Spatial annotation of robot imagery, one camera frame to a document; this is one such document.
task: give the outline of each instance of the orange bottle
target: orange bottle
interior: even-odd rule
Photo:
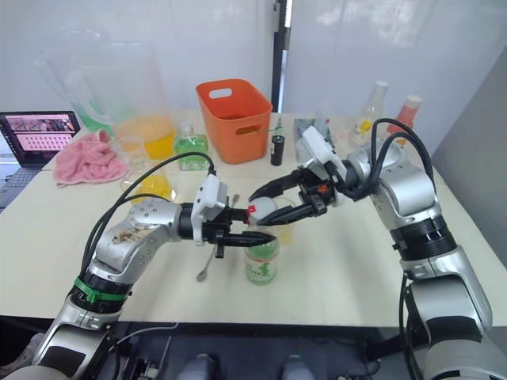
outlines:
[[[409,95],[406,97],[405,104],[402,107],[402,110],[399,112],[398,116],[396,116],[397,121],[401,121],[408,128],[414,129],[414,118],[421,107],[422,99],[416,95]],[[404,130],[394,124],[389,124],[387,127],[386,137],[392,135],[395,132],[403,132]],[[396,142],[400,145],[405,145],[405,139],[396,139]]]

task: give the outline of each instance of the orange juice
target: orange juice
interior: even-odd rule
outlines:
[[[135,194],[155,194],[156,196],[163,196],[167,200],[173,198],[172,195],[173,187],[163,174],[151,174],[146,180],[143,180],[138,188],[135,190]],[[136,204],[145,200],[146,198],[133,199],[132,203]]]
[[[173,155],[174,126],[167,115],[133,117],[114,127],[117,138],[137,135],[153,160],[165,160]]]
[[[144,149],[153,160],[166,160],[173,155],[174,132],[153,141],[145,141]]]

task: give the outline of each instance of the cable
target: cable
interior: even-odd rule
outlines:
[[[127,195],[137,187],[138,184],[143,182],[147,177],[149,177],[152,173],[156,172],[163,166],[170,164],[171,162],[175,162],[176,160],[179,160],[181,158],[185,158],[188,156],[201,156],[203,158],[206,158],[206,160],[209,163],[208,168],[208,175],[209,174],[216,174],[215,171],[215,163],[213,162],[212,158],[209,157],[207,154],[201,153],[201,152],[187,152],[182,154],[177,154],[176,156],[173,156],[171,158],[166,159],[165,161],[162,161],[155,165],[153,168],[146,171],[141,177],[139,177],[137,180],[135,180],[116,200],[116,202],[109,208],[108,211],[102,215],[102,217],[97,221],[95,226],[92,229],[92,232],[90,233],[88,237],[88,241],[86,242],[85,246],[85,252],[83,254],[83,260],[82,260],[82,266],[81,266],[81,272],[79,274],[80,277],[82,277],[86,273],[86,269],[88,268],[88,265],[90,265],[91,258],[93,256],[93,253],[95,252],[95,249],[97,248],[97,244],[99,239],[102,236],[102,233],[105,230],[105,227],[109,223],[109,220],[111,219],[112,215],[116,211],[116,209],[122,205],[123,203],[126,203]]]
[[[154,380],[157,380],[158,376],[160,375],[160,372],[162,372],[162,365],[164,364],[164,361],[166,360],[167,352],[169,351],[169,346],[171,345],[172,341],[173,341],[173,337],[169,336],[167,338],[166,346],[164,347],[164,352],[162,353],[162,356],[160,358],[160,364],[158,365],[158,373],[155,376]]]
[[[376,158],[377,128],[381,123],[394,124],[403,129],[408,135],[411,136],[411,139],[409,139],[409,141],[419,153],[419,156],[421,157],[422,163],[425,166],[425,171],[428,174],[428,177],[430,177],[433,180],[433,167],[431,166],[431,157],[429,156],[429,153],[426,150],[425,144],[419,139],[419,136],[417,136],[417,134],[414,131],[412,131],[412,129],[407,127],[404,123],[388,117],[377,119],[372,125],[372,166],[375,165],[377,159]]]
[[[394,134],[387,137],[386,140],[384,141],[382,147],[380,148],[379,155],[377,156],[377,154],[376,154],[376,132],[377,132],[377,127],[380,123],[396,124],[399,127],[401,127],[402,129],[406,130],[406,132],[395,132]],[[433,179],[433,167],[431,164],[431,157],[429,156],[429,153],[426,150],[424,143],[418,138],[418,136],[415,134],[415,132],[413,132],[405,124],[400,123],[399,121],[394,120],[394,119],[382,118],[382,119],[376,120],[372,126],[372,144],[371,144],[371,159],[370,159],[371,172],[370,172],[370,176],[368,177],[366,184],[363,186],[360,186],[359,188],[356,188],[356,189],[341,190],[343,195],[351,198],[352,200],[361,200],[364,197],[372,194],[372,192],[375,190],[375,187],[377,186],[377,184],[379,182],[380,172],[382,171],[383,162],[387,156],[389,146],[398,138],[406,139],[415,147],[415,149],[419,153],[419,156],[421,157],[423,166],[425,168],[426,175],[432,181],[433,187],[435,187],[435,181]]]
[[[141,193],[141,194],[135,194],[134,196],[129,196],[129,197],[125,198],[124,200],[121,201],[120,205],[130,202],[131,200],[138,199],[138,198],[159,198],[161,200],[165,200],[165,201],[169,202],[169,200],[167,200],[163,196],[157,196],[155,194],[148,194],[148,193]],[[115,208],[114,206],[109,208],[98,219],[97,223],[95,223],[95,226],[93,226],[92,232],[90,233],[88,240],[86,241],[85,252],[83,254],[83,258],[82,258],[82,262],[81,262],[81,274],[80,275],[84,275],[86,272],[86,269],[88,268],[88,265],[90,265],[90,261],[91,261],[91,258],[93,256],[93,252],[94,252],[94,251],[90,251],[90,247],[92,245],[92,242],[95,244],[95,246],[97,246],[98,239],[100,238],[100,235],[97,235],[97,230],[99,228],[101,228],[102,226],[104,226],[104,220],[105,220],[106,215],[108,215],[108,214],[112,215],[112,213],[116,209],[117,209],[117,207]]]
[[[409,376],[411,380],[419,380],[417,378],[416,373],[414,372],[414,367],[412,365],[412,361],[410,359],[410,352],[407,347],[407,340],[405,334],[405,319],[403,317],[403,306],[405,304],[405,288],[406,288],[406,276],[403,273],[402,278],[402,286],[399,291],[399,304],[398,304],[398,327],[399,327],[399,339],[400,345],[402,347],[403,358],[405,360],[406,369],[409,371]]]
[[[380,361],[377,362],[377,366],[375,367],[375,369],[370,372],[370,370],[368,369],[368,365],[365,363],[365,362],[362,362],[363,363],[363,367],[364,369],[366,370],[366,376],[370,379],[370,380],[373,380],[372,379],[372,376],[374,374],[376,374],[377,372],[379,372],[380,370]]]
[[[414,346],[412,344],[412,322],[410,321],[410,318],[408,317],[406,319],[406,346],[409,351],[410,355],[410,362],[412,365],[412,368],[414,369],[415,377],[422,379],[422,371],[419,367],[419,364],[417,363],[417,359],[415,358],[415,352],[414,352]]]
[[[346,347],[356,347],[358,351],[360,350],[361,343],[363,343],[363,345],[365,344],[365,342],[361,342],[361,341],[357,341],[355,344],[353,344],[353,343],[349,343],[349,342],[343,342],[343,341],[341,341],[339,339],[333,339],[333,340],[336,343],[341,344],[341,345],[346,346]],[[372,376],[374,374],[376,374],[377,372],[379,372],[379,370],[380,370],[380,360],[376,361],[375,368],[372,371],[370,371],[369,368],[368,368],[368,363],[366,363],[364,361],[364,359],[365,358],[363,358],[362,360],[360,359],[360,361],[361,361],[361,364],[363,365],[364,369],[366,370],[365,373],[364,374],[347,374],[347,376],[349,376],[350,378],[368,377],[369,379],[372,379]]]
[[[139,335],[139,334],[144,334],[144,333],[149,333],[150,331],[162,331],[162,330],[174,330],[174,329],[177,329],[177,327],[179,326],[180,324],[179,323],[175,323],[174,325],[172,326],[167,326],[167,327],[150,327],[148,329],[140,329],[140,330],[137,330],[137,331],[134,331],[134,332],[131,332],[130,334],[124,336],[123,338],[119,339],[116,344],[120,344],[120,343],[123,343],[125,342],[126,340],[129,340],[130,338],[132,338],[133,336],[136,336],[136,335]]]
[[[111,349],[114,351],[114,372],[112,373],[111,380],[116,380],[118,378],[118,375],[120,374],[120,365],[121,365],[121,358],[120,358],[120,350],[118,348],[118,343],[115,343],[112,345]]]

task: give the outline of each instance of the metal spoon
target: metal spoon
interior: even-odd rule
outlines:
[[[232,197],[231,208],[234,208],[234,206],[238,202],[238,200],[239,200],[239,194],[234,194]],[[213,256],[216,254],[216,249],[217,249],[217,246],[215,245],[215,247],[213,247],[212,254],[209,256],[208,261],[206,261],[206,265],[204,266],[203,270],[200,271],[199,274],[197,275],[196,281],[198,283],[202,283],[203,281],[206,280],[206,277],[208,277],[208,267],[209,267],[209,264],[212,263]]]

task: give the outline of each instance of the plastic pitcher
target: plastic pitcher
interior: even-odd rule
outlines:
[[[110,43],[93,54],[75,55],[73,64],[78,69],[67,84],[88,115],[111,126],[116,137],[142,137],[154,160],[173,155],[175,129],[149,45]],[[88,102],[87,93],[103,113]]]
[[[71,103],[79,119],[90,131],[105,129],[110,135],[109,126],[92,119],[81,106],[74,92],[66,84],[66,77],[75,67],[71,57],[77,52],[91,51],[106,40],[105,34],[97,29],[71,29],[54,38],[53,46],[45,49],[33,62],[50,87],[64,100]],[[96,112],[101,112],[92,94],[87,94],[88,101]]]

